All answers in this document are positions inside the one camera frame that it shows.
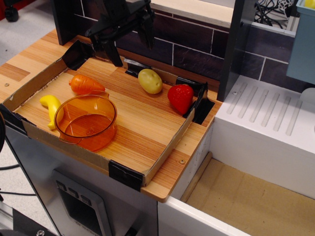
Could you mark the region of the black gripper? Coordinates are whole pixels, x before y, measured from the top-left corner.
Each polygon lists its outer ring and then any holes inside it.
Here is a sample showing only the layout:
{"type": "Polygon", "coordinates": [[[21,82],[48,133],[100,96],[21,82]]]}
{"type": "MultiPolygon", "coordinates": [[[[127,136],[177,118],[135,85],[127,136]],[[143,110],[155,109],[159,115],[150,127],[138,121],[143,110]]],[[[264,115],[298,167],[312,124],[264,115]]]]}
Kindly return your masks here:
{"type": "Polygon", "coordinates": [[[155,45],[155,13],[149,0],[97,0],[99,20],[86,31],[98,56],[110,60],[115,66],[123,66],[115,41],[132,31],[138,32],[140,41],[148,48],[155,45]]]}

